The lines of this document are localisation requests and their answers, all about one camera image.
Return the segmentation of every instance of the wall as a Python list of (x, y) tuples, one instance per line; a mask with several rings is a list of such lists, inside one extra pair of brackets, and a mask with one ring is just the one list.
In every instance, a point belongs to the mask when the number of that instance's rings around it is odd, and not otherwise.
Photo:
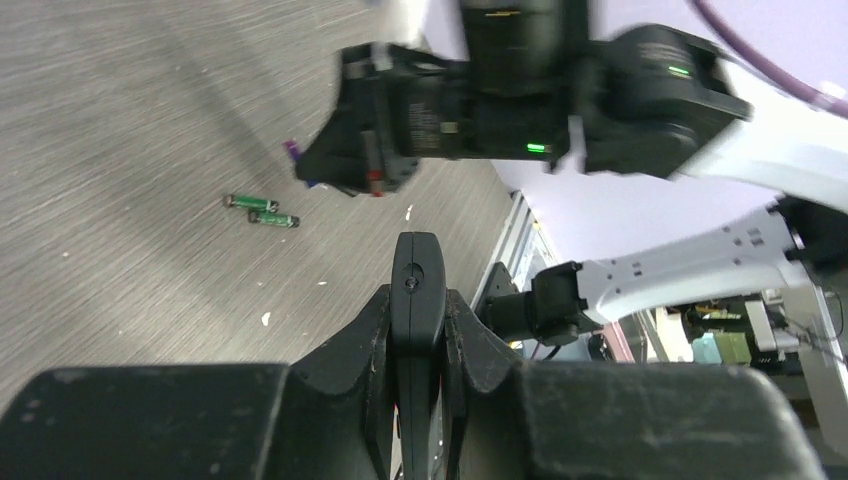
[[(433, 51), (464, 58), (455, 0), (432, 1), (424, 31)], [(628, 25), (656, 22), (714, 39), (687, 3), (596, 0), (596, 32), (609, 36)], [(848, 42), (848, 30), (843, 28), (848, 17), (845, 2), (713, 0), (712, 4), (747, 40), (802, 80), (848, 85), (848, 64), (838, 60), (842, 45)], [(741, 69), (728, 68), (739, 95), (755, 105), (757, 125), (783, 117), (790, 121), (803, 108), (782, 101), (783, 97)], [(788, 113), (782, 113), (783, 107)], [(829, 125), (844, 129), (848, 124)], [(576, 172), (575, 162), (571, 159), (557, 175), (545, 174), (541, 164), (493, 162), (505, 183), (524, 192), (563, 259), (616, 256), (677, 240), (717, 227), (775, 195), (768, 189), (719, 179), (668, 182), (643, 176), (585, 176)]]

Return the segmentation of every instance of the purple object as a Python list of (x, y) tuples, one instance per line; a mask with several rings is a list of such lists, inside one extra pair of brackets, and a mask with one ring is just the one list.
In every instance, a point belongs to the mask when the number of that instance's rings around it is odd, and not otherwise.
[[(286, 150), (289, 151), (289, 156), (292, 157), (292, 161), (294, 161), (294, 163), (299, 162), (300, 161), (300, 148), (297, 146), (297, 143), (294, 140), (289, 140), (289, 141), (283, 143), (283, 145), (286, 147)], [(311, 180), (307, 180), (305, 183), (306, 183), (306, 186), (309, 187), (309, 188), (312, 188), (315, 185), (318, 185), (318, 182), (313, 182)]]

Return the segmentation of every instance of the wood grain surface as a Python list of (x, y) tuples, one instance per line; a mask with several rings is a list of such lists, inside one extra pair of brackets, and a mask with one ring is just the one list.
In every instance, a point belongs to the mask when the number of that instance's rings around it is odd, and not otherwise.
[[(56, 365), (297, 360), (387, 282), (406, 230), (435, 232), (473, 296), (510, 208), (489, 162), (427, 160), (397, 195), (348, 199), (296, 182), (280, 148), (322, 125), (334, 53), (377, 39), (379, 10), (0, 5), (0, 408)], [(228, 192), (302, 226), (249, 225)]]

